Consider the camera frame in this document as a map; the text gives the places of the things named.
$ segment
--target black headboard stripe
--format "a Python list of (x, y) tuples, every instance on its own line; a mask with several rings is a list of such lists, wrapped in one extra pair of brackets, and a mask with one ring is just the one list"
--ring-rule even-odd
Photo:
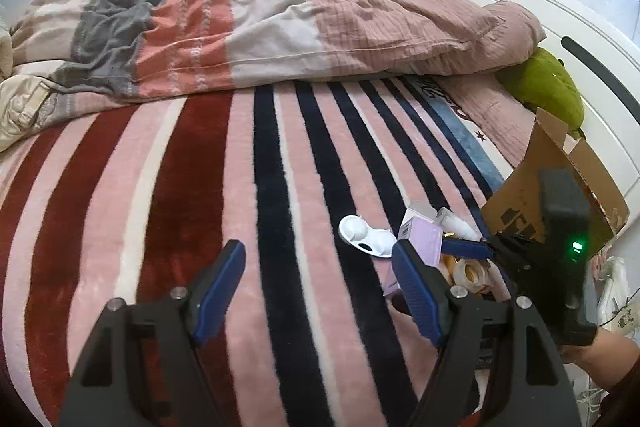
[(609, 87), (613, 94), (618, 97), (620, 102), (628, 109), (631, 116), (640, 125), (640, 103), (634, 96), (623, 86), (622, 82), (611, 73), (596, 57), (585, 50), (580, 44), (571, 37), (562, 37), (562, 47), (571, 53), (575, 58), (580, 60), (593, 73), (595, 73), (604, 84)]

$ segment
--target green pillow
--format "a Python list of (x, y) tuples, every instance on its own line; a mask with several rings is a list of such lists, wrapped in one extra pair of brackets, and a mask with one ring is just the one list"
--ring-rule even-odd
[(543, 48), (526, 62), (504, 68), (495, 74), (513, 98), (532, 111), (550, 112), (567, 123), (575, 133), (584, 121), (580, 93), (562, 63)]

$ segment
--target black cable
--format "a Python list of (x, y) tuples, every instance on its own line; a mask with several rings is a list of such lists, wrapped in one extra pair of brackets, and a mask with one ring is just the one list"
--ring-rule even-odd
[(625, 308), (628, 308), (629, 306), (629, 302), (632, 301), (632, 299), (638, 294), (638, 292), (640, 292), (640, 288), (638, 288), (636, 291), (634, 291), (634, 294), (631, 295), (630, 297), (628, 297), (626, 299), (626, 304), (624, 306), (622, 306), (622, 308), (620, 308), (619, 310), (616, 310), (613, 312), (613, 317), (611, 317), (607, 322), (602, 323), (599, 328), (606, 326), (607, 324), (609, 324), (610, 322), (613, 322), (613, 320), (615, 320), (616, 317), (618, 317), (618, 314)]

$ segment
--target headboard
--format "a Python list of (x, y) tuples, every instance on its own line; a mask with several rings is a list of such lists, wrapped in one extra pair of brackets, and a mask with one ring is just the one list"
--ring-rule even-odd
[(576, 0), (511, 1), (540, 19), (547, 35), (540, 46), (564, 62), (580, 90), (582, 130), (625, 196), (627, 229), (640, 214), (640, 49)]

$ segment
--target red sleeve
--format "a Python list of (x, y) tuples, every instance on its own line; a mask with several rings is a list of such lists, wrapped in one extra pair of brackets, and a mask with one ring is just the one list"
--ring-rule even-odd
[(640, 425), (640, 357), (625, 378), (602, 400), (600, 418), (593, 427)]

